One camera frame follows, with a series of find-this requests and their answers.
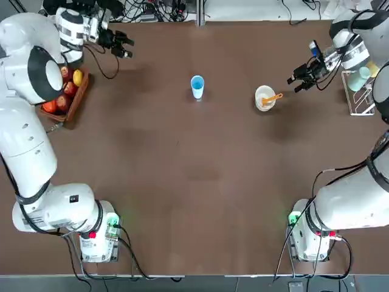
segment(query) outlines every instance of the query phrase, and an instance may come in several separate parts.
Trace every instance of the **fruit basket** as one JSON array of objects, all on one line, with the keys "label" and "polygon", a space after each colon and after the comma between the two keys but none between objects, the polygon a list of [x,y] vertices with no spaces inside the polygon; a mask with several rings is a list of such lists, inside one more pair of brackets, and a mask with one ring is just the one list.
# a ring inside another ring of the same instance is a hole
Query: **fruit basket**
[{"label": "fruit basket", "polygon": [[40,111],[42,114],[58,122],[69,122],[74,118],[76,110],[84,97],[89,82],[89,71],[86,68],[80,68],[80,71],[83,73],[81,85],[80,87],[78,87],[77,92],[74,95],[73,101],[71,101],[70,107],[66,111],[66,113],[58,111],[54,113],[48,113],[44,110],[43,105],[41,105]]}]

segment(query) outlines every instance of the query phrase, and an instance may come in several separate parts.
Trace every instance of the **plastic cup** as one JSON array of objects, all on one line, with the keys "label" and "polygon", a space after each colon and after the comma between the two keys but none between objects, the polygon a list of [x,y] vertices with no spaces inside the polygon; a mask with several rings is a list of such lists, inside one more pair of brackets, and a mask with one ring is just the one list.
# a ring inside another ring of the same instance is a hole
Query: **plastic cup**
[{"label": "plastic cup", "polygon": [[190,80],[190,86],[192,87],[193,97],[195,99],[201,99],[204,93],[204,78],[200,75],[193,76]]},{"label": "plastic cup", "polygon": [[369,68],[359,68],[358,71],[351,73],[348,77],[349,89],[355,92],[360,91],[360,89],[365,85],[370,76],[371,74]]}]

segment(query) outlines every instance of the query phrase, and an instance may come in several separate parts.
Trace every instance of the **apple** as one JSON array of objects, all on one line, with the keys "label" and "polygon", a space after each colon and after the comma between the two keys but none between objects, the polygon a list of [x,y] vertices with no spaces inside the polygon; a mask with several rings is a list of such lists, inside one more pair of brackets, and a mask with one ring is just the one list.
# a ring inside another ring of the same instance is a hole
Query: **apple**
[{"label": "apple", "polygon": [[55,102],[55,100],[52,100],[51,102],[45,102],[43,104],[43,109],[47,112],[47,113],[55,113],[55,111],[57,110],[57,103]]},{"label": "apple", "polygon": [[57,109],[66,114],[72,104],[72,99],[66,94],[61,94],[56,100]]},{"label": "apple", "polygon": [[71,81],[68,81],[64,84],[64,92],[70,97],[75,96],[75,94],[77,93],[77,89],[78,87]]},{"label": "apple", "polygon": [[72,69],[70,69],[67,66],[62,66],[61,67],[61,75],[62,75],[63,82],[64,83],[68,82],[72,78],[72,76],[73,76]]}]

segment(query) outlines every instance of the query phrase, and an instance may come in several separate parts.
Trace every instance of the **orange spoon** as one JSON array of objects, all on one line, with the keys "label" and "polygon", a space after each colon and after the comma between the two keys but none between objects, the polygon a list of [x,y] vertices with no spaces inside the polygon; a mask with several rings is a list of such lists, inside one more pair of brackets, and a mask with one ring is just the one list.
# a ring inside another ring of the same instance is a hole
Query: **orange spoon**
[{"label": "orange spoon", "polygon": [[262,106],[266,106],[268,102],[272,102],[273,100],[277,100],[283,97],[282,93],[277,94],[276,96],[269,97],[267,99],[262,99]]}]

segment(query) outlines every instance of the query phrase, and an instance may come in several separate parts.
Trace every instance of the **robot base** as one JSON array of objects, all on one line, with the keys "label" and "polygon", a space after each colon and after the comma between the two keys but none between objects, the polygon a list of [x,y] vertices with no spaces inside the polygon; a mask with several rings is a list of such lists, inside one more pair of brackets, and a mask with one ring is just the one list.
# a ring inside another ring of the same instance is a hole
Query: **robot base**
[{"label": "robot base", "polygon": [[[303,212],[308,200],[302,199],[297,201],[293,207],[293,211],[288,217],[288,223],[293,224]],[[292,234],[292,249],[294,247],[297,259],[304,262],[322,261],[327,258],[329,249],[329,237],[322,237],[320,244],[320,236],[313,233],[306,221],[306,216],[303,214],[295,227]]]},{"label": "robot base", "polygon": [[119,224],[119,216],[115,213],[111,203],[100,201],[103,208],[103,218],[100,229],[94,238],[80,236],[80,248],[84,262],[108,263],[117,262],[119,255],[120,229],[112,224]]}]

